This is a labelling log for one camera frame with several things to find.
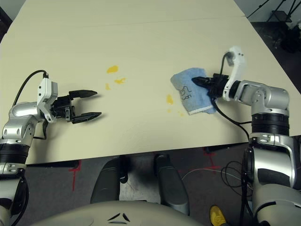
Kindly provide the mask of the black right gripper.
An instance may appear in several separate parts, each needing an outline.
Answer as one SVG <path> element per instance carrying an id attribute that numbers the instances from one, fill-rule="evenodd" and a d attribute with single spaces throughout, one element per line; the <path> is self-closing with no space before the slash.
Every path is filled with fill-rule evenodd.
<path id="1" fill-rule="evenodd" d="M 212 78 L 194 77 L 192 81 L 200 87 L 209 88 L 208 95 L 211 98 L 220 98 L 229 80 L 228 75 L 214 73 Z"/>

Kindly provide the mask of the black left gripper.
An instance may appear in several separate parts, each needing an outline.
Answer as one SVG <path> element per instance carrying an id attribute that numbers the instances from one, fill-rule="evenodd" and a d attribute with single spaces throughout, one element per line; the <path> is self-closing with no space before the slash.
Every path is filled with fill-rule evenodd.
<path id="1" fill-rule="evenodd" d="M 97 118 L 102 113 L 101 112 L 89 112 L 83 113 L 79 116 L 75 116 L 75 107 L 72 106 L 71 101 L 74 98 L 87 98 L 98 93 L 93 90 L 74 90 L 69 91 L 69 95 L 58 97 L 52 104 L 52 114 L 56 119 L 63 118 L 67 122 L 72 122 L 72 124 L 82 123 L 90 121 Z"/>

